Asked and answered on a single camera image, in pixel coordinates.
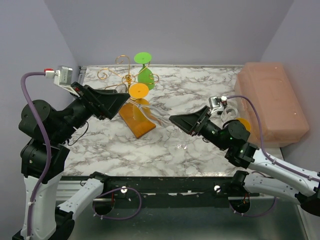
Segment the orange wine glass on table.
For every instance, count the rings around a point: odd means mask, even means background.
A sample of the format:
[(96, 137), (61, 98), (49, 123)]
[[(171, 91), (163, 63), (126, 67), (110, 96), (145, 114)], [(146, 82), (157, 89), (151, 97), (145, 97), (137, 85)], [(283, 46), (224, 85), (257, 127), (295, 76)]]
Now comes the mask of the orange wine glass on table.
[(248, 132), (251, 131), (251, 124), (248, 120), (246, 120), (242, 117), (238, 117), (238, 118), (236, 118), (236, 120), (238, 120), (240, 123), (242, 123)]

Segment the clear glass on table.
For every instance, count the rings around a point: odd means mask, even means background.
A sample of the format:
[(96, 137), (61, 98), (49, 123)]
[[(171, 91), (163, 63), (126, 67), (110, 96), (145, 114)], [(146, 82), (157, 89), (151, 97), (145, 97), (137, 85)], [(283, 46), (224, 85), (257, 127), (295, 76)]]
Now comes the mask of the clear glass on table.
[(220, 118), (221, 122), (224, 124), (228, 121), (235, 120), (239, 116), (239, 112), (234, 106), (227, 106), (223, 109)]

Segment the wooden rack base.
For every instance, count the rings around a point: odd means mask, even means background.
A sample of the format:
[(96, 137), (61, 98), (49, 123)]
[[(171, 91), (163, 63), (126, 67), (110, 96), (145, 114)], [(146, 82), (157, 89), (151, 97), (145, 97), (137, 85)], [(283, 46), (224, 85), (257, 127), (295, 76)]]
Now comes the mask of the wooden rack base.
[(126, 103), (120, 109), (119, 115), (137, 139), (156, 128), (132, 103)]

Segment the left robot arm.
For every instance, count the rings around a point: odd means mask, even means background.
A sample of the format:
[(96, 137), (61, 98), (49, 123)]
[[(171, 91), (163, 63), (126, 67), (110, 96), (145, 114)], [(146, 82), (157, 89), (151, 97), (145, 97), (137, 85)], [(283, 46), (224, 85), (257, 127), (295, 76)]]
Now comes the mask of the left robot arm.
[(67, 90), (75, 98), (63, 110), (54, 109), (44, 100), (29, 101), (22, 110), (18, 127), (30, 141), (20, 153), (26, 204), (24, 223), (13, 236), (15, 240), (66, 240), (76, 218), (90, 202), (110, 194), (107, 177), (94, 173), (69, 200), (56, 205), (58, 185), (70, 152), (66, 143), (89, 118), (112, 119), (130, 95), (77, 82)]

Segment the black mounting rail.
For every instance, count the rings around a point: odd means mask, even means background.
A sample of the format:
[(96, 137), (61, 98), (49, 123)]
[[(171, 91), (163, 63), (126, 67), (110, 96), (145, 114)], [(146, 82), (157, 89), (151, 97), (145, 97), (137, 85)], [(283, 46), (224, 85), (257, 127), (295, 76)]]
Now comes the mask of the black mounting rail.
[(105, 181), (103, 192), (128, 187), (127, 193), (116, 191), (89, 202), (115, 209), (142, 208), (227, 208), (229, 198), (242, 200), (248, 196), (232, 177), (156, 177), (156, 176), (92, 176)]

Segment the pink plastic storage box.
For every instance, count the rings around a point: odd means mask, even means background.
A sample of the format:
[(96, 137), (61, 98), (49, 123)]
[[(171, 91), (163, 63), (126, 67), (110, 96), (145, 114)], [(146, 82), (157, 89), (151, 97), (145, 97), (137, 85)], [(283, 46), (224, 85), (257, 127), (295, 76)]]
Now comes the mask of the pink plastic storage box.
[(297, 143), (310, 127), (280, 62), (247, 62), (234, 85), (239, 116), (251, 125), (249, 142), (265, 148)]

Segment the orange hanging wine glass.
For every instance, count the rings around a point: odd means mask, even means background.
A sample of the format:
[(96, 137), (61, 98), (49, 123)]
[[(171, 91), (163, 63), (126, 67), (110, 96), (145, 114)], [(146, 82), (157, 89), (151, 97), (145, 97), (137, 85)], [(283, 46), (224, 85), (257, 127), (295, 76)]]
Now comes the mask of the orange hanging wine glass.
[[(131, 98), (134, 103), (141, 104), (141, 105), (148, 105), (149, 102), (144, 99), (149, 93), (149, 87), (144, 83), (135, 83), (133, 84), (128, 90)], [(138, 122), (147, 122), (148, 119), (145, 115), (141, 112), (141, 110), (135, 105), (132, 104), (132, 113), (133, 119)]]

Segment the clear wine glass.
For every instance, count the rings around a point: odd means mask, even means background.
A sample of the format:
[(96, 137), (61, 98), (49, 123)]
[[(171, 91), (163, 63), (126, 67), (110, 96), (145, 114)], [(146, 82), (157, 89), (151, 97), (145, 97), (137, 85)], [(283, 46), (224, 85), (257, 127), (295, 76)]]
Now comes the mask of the clear wine glass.
[(134, 120), (138, 122), (150, 121), (151, 123), (163, 128), (166, 128), (171, 124), (169, 121), (170, 115), (166, 111), (150, 104), (146, 99), (130, 98), (128, 102), (132, 104)]
[(188, 135), (178, 128), (175, 132), (175, 145), (179, 150), (185, 150), (187, 148), (187, 143), (188, 143)]

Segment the green wine glass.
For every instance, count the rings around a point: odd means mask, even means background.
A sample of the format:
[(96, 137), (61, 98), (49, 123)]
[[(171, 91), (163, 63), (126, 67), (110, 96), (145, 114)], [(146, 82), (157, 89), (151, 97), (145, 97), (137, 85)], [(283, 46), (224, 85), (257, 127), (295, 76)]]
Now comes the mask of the green wine glass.
[(152, 55), (148, 52), (139, 52), (134, 56), (134, 61), (137, 64), (141, 64), (142, 68), (137, 74), (138, 83), (145, 84), (149, 90), (152, 90), (155, 86), (154, 75), (149, 69), (149, 64), (152, 60)]

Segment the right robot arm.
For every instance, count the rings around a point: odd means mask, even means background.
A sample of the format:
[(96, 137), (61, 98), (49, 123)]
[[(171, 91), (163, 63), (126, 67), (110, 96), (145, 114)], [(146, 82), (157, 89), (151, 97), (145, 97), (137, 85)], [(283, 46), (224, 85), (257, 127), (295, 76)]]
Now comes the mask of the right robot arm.
[(171, 115), (169, 121), (191, 136), (202, 136), (221, 151), (236, 167), (268, 175), (266, 179), (241, 171), (230, 183), (230, 191), (241, 196), (245, 192), (263, 193), (291, 201), (314, 216), (320, 215), (320, 174), (303, 169), (268, 154), (248, 141), (249, 131), (233, 120), (220, 128), (210, 120), (210, 108), (189, 114)]

